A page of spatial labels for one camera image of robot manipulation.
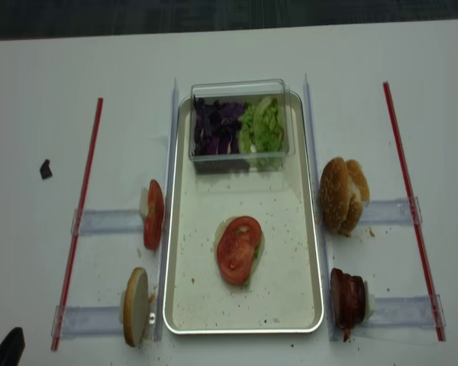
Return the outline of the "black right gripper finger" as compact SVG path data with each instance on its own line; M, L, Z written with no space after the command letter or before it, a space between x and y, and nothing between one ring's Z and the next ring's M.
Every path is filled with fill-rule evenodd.
M0 343L0 366L18 366L24 349L24 331L14 327Z

